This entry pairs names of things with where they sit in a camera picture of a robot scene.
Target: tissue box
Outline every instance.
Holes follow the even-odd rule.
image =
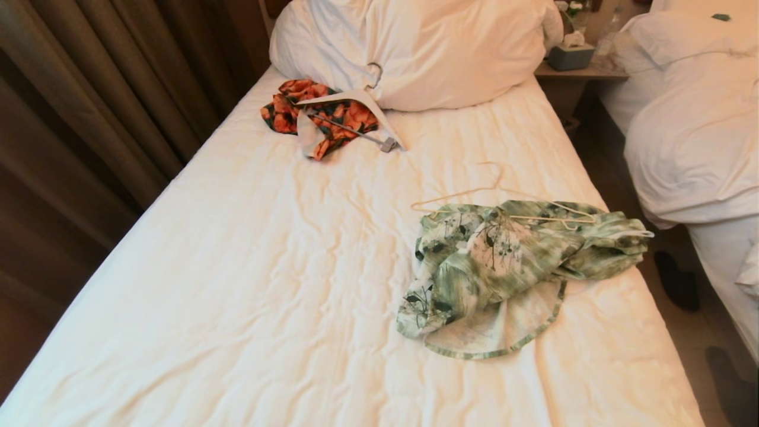
[[[557,46],[548,55],[548,65],[557,71],[578,70],[591,63],[596,48],[585,43],[582,46]]]

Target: floor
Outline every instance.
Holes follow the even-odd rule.
[[[624,137],[599,102],[592,102],[572,142],[609,209],[644,219],[622,156]],[[646,225],[657,235],[639,268],[675,343],[704,422],[707,427],[755,427],[757,366],[701,269],[688,231],[683,226],[657,231]],[[669,252],[680,270],[696,274],[698,311],[681,310],[667,298],[653,262],[655,251]],[[715,355],[724,361],[707,362]]]

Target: white bedsheet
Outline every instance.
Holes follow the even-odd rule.
[[[759,305],[735,284],[748,250],[759,238],[759,216],[690,225],[688,231],[709,282],[759,364]]]
[[[420,213],[491,182],[603,206],[537,82],[389,114],[408,145],[324,163],[270,131],[269,70],[111,253],[0,425],[703,425],[637,269],[571,283],[522,351],[449,359],[395,331]],[[502,195],[474,202],[494,204]]]

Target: orange floral garment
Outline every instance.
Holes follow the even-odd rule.
[[[274,95],[274,100],[270,104],[261,108],[261,117],[273,131],[283,134],[298,134],[298,113],[301,108],[296,106],[296,103],[337,93],[330,87],[308,79],[288,80],[279,87],[279,92]],[[356,101],[311,104],[309,108],[312,108],[318,116],[362,134],[377,130],[377,118],[364,104]],[[319,142],[311,153],[306,153],[315,160],[321,160],[328,153],[346,145],[358,136],[316,117],[312,117],[311,121],[319,126],[325,135],[324,141]]]

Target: clothes hanger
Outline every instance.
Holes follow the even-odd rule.
[[[470,194],[476,193],[478,191],[502,190],[502,191],[509,191],[511,193],[519,193],[521,195],[524,195],[524,196],[527,196],[527,197],[530,197],[530,198],[536,198],[538,200],[545,201],[548,204],[552,204],[554,206],[561,207],[562,209],[566,209],[569,212],[581,215],[583,217],[587,217],[588,219],[587,220],[579,220],[579,219],[568,219],[568,218],[522,217],[522,216],[519,216],[519,215],[510,215],[509,217],[511,217],[511,218],[518,218],[518,219],[521,219],[521,220],[559,221],[564,226],[564,228],[566,228],[567,230],[570,230],[570,231],[576,231],[579,226],[570,227],[567,223],[580,223],[580,224],[595,224],[596,223],[596,218],[593,217],[593,215],[590,215],[588,213],[581,212],[581,211],[576,210],[576,209],[572,209],[570,207],[564,206],[563,204],[558,204],[558,203],[556,203],[554,201],[544,200],[542,198],[539,198],[539,197],[536,197],[534,195],[530,195],[530,194],[524,193],[522,191],[514,190],[512,188],[502,187],[500,184],[501,184],[501,178],[503,177],[503,166],[501,166],[499,163],[496,163],[496,162],[479,162],[478,165],[495,165],[498,168],[498,177],[493,182],[493,185],[491,185],[490,187],[472,188],[471,190],[461,191],[459,193],[454,193],[452,195],[442,196],[441,198],[434,198],[434,199],[428,200],[428,201],[418,201],[418,202],[416,202],[416,203],[414,203],[414,204],[411,205],[411,209],[416,210],[418,212],[427,212],[427,213],[430,213],[430,214],[441,214],[441,213],[445,213],[445,212],[454,212],[453,210],[440,210],[440,209],[431,210],[431,209],[426,209],[426,208],[421,207],[421,206],[424,205],[424,204],[432,203],[434,201],[443,201],[443,200],[448,200],[450,198],[454,198],[454,197],[458,197],[458,196],[470,195]]]

